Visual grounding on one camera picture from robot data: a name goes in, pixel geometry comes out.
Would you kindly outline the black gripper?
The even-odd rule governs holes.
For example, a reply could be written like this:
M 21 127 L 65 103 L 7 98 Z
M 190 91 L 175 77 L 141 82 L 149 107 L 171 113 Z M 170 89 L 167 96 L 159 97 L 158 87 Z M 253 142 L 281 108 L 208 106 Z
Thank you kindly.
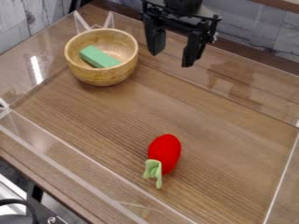
M 145 35 L 150 53 L 155 56 L 166 47 L 165 29 L 191 32 L 182 56 L 182 66 L 191 67 L 202 57 L 208 42 L 214 43 L 218 39 L 221 14 L 203 4 L 203 0 L 142 0 L 142 3 L 143 16 L 149 16 Z

